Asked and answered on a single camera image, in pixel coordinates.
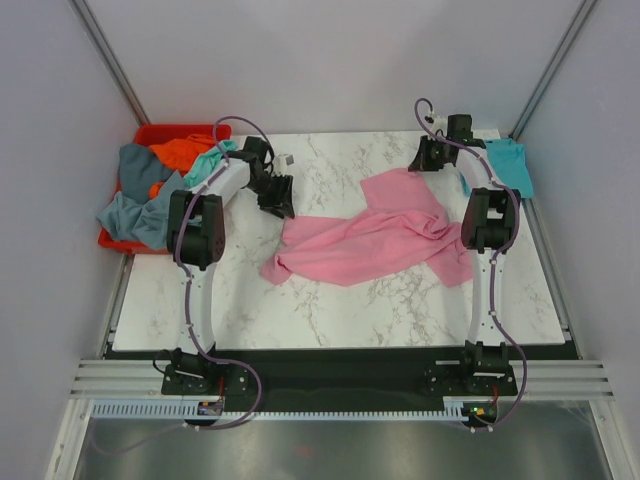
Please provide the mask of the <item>pink t shirt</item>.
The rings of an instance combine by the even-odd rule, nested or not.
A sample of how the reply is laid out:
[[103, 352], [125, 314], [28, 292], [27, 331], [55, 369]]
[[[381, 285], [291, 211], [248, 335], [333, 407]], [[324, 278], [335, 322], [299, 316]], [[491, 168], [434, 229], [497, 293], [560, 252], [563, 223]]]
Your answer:
[[396, 168], [361, 181], [367, 208], [352, 218], [298, 216], [284, 223], [282, 247], [262, 266], [274, 285], [293, 274], [348, 287], [426, 264], [446, 286], [473, 277], [461, 224], [424, 178]]

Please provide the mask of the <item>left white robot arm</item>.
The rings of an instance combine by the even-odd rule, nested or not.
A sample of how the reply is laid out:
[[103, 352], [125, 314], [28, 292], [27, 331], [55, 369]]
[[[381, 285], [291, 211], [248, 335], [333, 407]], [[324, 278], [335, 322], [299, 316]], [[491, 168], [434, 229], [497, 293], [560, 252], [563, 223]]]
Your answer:
[[169, 353], [164, 395], [212, 395], [232, 366], [212, 362], [215, 335], [212, 294], [215, 269], [226, 242], [224, 207], [242, 189], [257, 195], [260, 210], [280, 219], [295, 217], [289, 174], [273, 172], [270, 143], [249, 136], [239, 150], [227, 150], [220, 164], [199, 185], [171, 194], [167, 249], [185, 274], [184, 324], [178, 346]]

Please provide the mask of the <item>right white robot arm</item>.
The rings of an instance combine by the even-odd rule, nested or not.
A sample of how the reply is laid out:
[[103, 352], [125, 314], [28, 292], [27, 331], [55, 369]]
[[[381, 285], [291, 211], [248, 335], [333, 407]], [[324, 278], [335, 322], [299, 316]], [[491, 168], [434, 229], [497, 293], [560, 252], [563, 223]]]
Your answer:
[[490, 166], [486, 144], [474, 137], [469, 115], [449, 116], [444, 135], [433, 130], [433, 113], [416, 118], [425, 134], [408, 170], [437, 172], [450, 164], [470, 189], [461, 243], [472, 255], [472, 320], [459, 365], [444, 368], [442, 383], [466, 396], [516, 396], [508, 349], [516, 342], [499, 313], [507, 253], [519, 233], [520, 196]]

